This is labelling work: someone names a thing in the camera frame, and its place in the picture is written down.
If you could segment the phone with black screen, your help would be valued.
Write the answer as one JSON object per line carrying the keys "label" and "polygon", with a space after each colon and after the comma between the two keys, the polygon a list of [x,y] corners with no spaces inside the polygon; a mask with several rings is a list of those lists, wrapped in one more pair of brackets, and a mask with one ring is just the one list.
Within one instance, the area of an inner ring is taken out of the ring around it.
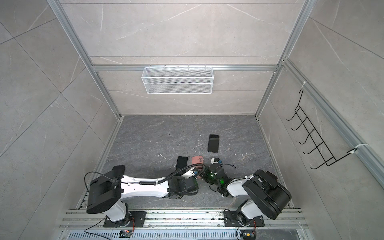
{"label": "phone with black screen", "polygon": [[177,164],[176,164],[176,171],[179,171],[179,170],[181,170],[187,166],[188,166],[188,157],[178,156]]}

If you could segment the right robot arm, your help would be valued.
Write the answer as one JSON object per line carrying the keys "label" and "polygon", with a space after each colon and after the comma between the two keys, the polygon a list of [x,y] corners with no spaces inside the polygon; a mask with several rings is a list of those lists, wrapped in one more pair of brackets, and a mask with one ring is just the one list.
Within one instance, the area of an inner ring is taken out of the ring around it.
{"label": "right robot arm", "polygon": [[214,160],[201,177],[209,185],[216,186],[216,192],[224,197],[249,197],[236,210],[236,219],[245,225],[257,217],[275,220],[292,199],[288,189],[278,182],[278,177],[263,170],[230,179],[224,171],[224,164]]}

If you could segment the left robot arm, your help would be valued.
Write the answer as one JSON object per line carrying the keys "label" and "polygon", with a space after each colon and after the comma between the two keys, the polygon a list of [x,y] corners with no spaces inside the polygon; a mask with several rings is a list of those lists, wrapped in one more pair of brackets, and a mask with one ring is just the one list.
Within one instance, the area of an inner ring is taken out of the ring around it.
{"label": "left robot arm", "polygon": [[197,176],[205,167],[192,164],[175,170],[166,177],[156,179],[133,178],[125,175],[126,167],[114,166],[106,174],[97,173],[98,178],[86,184],[88,191],[87,214],[105,214],[113,223],[125,220],[132,197],[156,197],[179,199],[198,193]]}

